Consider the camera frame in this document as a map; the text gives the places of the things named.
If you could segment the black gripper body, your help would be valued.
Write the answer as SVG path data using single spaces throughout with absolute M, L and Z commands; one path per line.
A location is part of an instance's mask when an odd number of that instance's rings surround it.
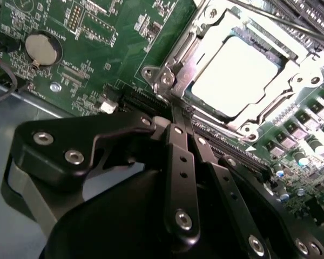
M 42 258 L 241 258 L 228 217 L 205 183 L 197 185 L 201 234 L 186 249 L 163 223 L 165 177 L 138 173 L 66 213 Z

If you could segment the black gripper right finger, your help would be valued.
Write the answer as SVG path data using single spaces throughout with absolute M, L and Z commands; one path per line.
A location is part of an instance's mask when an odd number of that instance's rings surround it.
M 193 111 L 182 110 L 197 159 L 210 177 L 233 230 L 237 258 L 324 258 L 324 246 L 235 157 L 216 158 L 193 129 Z

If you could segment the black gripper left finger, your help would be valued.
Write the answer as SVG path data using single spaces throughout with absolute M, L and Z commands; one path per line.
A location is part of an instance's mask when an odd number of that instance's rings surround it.
M 28 121 L 15 130 L 5 180 L 49 238 L 72 209 L 138 173 L 162 172 L 165 230 L 189 249 L 201 234 L 189 136 L 180 108 L 161 122 L 138 111 Z

